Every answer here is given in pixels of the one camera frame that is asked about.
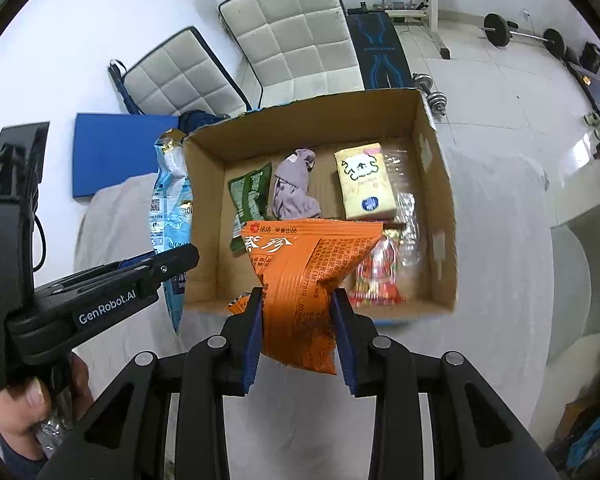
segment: gray cloth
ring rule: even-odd
[[[309,172],[314,168],[315,153],[311,150],[296,150],[276,168],[273,174],[276,183],[273,189],[272,211],[280,220],[317,218],[320,204],[307,196]]]

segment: yellow tissue pack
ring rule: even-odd
[[[347,220],[391,219],[395,198],[379,143],[335,153]]]

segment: floor tile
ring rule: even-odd
[[[555,66],[548,72],[556,92],[572,111],[572,115],[583,117],[591,111],[591,104],[579,83],[564,65]]]
[[[554,135],[582,137],[589,127],[583,119],[587,109],[570,88],[564,89],[544,75],[499,67],[520,100],[531,129]]]
[[[562,65],[539,42],[526,44],[512,40],[507,46],[499,48],[489,43],[486,37],[481,41],[491,59],[499,66],[517,68],[534,74],[547,74]]]
[[[407,63],[409,64],[409,69],[411,70],[412,74],[421,73],[430,75],[429,66],[427,65],[427,62],[424,61],[424,58],[407,56]]]
[[[475,155],[525,155],[540,162],[536,133],[494,126],[451,123],[456,146]]]
[[[536,160],[545,170],[549,189],[544,195],[544,210],[551,227],[558,225],[557,189],[552,184],[551,172],[547,170],[538,148],[538,133],[531,130],[511,130],[472,124],[452,124],[456,146],[472,155],[524,155]]]
[[[465,34],[481,34],[482,32],[475,25],[463,22],[448,22],[440,20],[438,22],[439,30],[455,30],[456,32],[464,32]]]
[[[413,35],[408,32],[405,27],[396,27],[396,31],[398,32],[398,39],[400,40],[404,55],[407,59],[411,59],[412,57],[422,57],[420,49],[415,41],[413,41]]]
[[[520,101],[497,66],[456,59],[427,59],[436,87],[448,103],[451,124],[529,128]]]
[[[592,160],[557,187],[555,203],[562,224],[600,204],[600,161]]]
[[[413,41],[418,46],[422,57],[431,57],[435,59],[442,59],[440,51],[436,47],[435,43],[429,36],[423,36],[420,34],[413,35]]]
[[[456,28],[440,28],[440,36],[449,49],[451,59],[493,63],[485,47],[478,39],[478,29],[474,31]]]
[[[446,121],[436,124],[436,130],[440,144],[446,144],[447,146],[456,145],[453,133],[451,132],[451,126]]]
[[[593,131],[581,138],[576,134],[538,134],[537,139],[541,161],[560,186],[569,176],[594,160],[597,139]]]

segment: green snack bag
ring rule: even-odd
[[[234,230],[229,247],[235,253],[244,250],[240,236],[242,227],[250,220],[267,219],[267,200],[271,181],[271,163],[228,183],[231,199],[238,212],[235,215]]]

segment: snack package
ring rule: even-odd
[[[335,153],[347,220],[391,219],[395,199],[380,144]]]
[[[331,293],[382,234],[379,222],[301,219],[247,222],[244,245],[263,289],[264,355],[335,374]],[[248,297],[227,308],[246,309]]]
[[[240,231],[251,220],[266,220],[271,163],[259,170],[229,181],[229,194],[238,212],[234,220],[234,232],[229,247],[235,253],[244,250]]]
[[[155,143],[155,152],[159,170],[149,211],[149,231],[154,251],[161,253],[189,243],[193,195],[182,145],[161,137]],[[184,309],[186,281],[187,274],[183,272],[162,284],[176,332]]]

